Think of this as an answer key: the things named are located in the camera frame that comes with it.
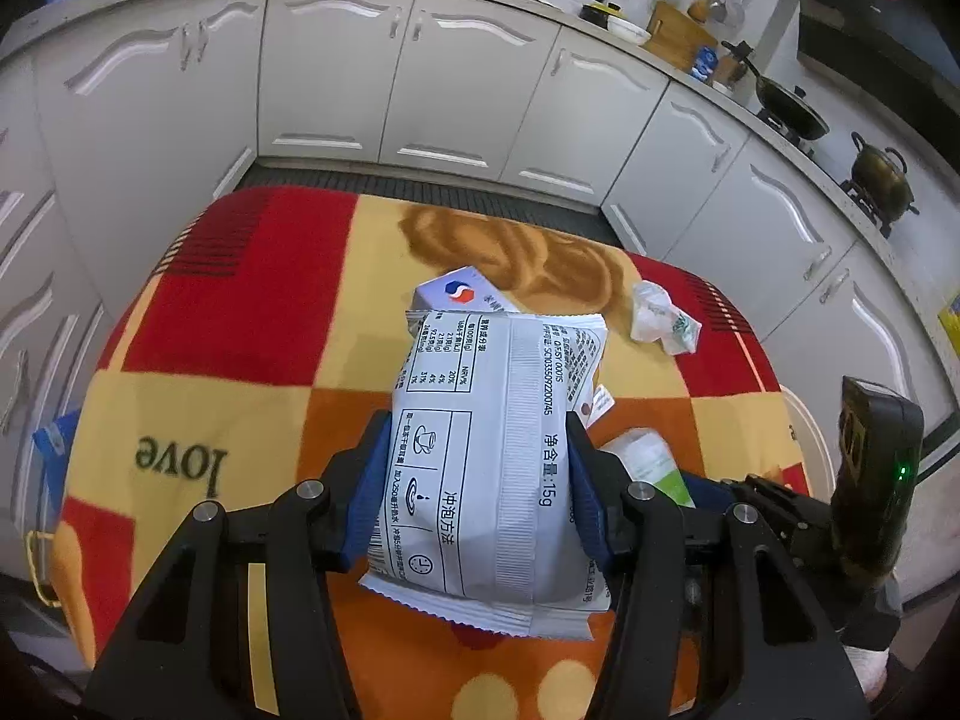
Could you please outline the white gloved right hand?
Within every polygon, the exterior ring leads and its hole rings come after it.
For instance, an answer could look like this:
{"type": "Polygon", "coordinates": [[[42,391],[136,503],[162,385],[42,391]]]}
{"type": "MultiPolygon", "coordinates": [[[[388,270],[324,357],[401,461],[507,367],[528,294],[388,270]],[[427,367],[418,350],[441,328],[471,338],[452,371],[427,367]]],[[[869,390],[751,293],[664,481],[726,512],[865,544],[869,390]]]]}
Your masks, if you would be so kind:
{"type": "Polygon", "coordinates": [[[890,651],[861,649],[853,645],[844,645],[844,653],[850,660],[857,681],[861,684],[862,692],[867,702],[872,702],[884,689],[887,683],[887,668],[889,667],[890,651]]]}

